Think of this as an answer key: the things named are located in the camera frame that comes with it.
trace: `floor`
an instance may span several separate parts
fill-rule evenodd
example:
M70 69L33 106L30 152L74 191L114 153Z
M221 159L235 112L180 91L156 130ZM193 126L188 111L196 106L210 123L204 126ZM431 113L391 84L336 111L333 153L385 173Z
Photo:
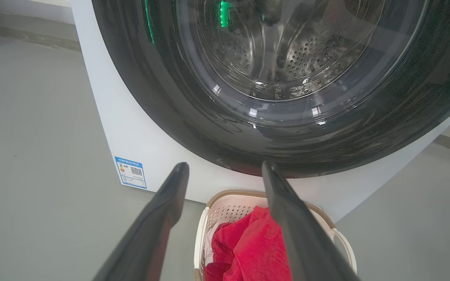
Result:
M0 38L0 280L91 279L151 192L119 183L80 52ZM186 201L161 280L193 280ZM336 226L371 280L450 279L450 150L433 144Z

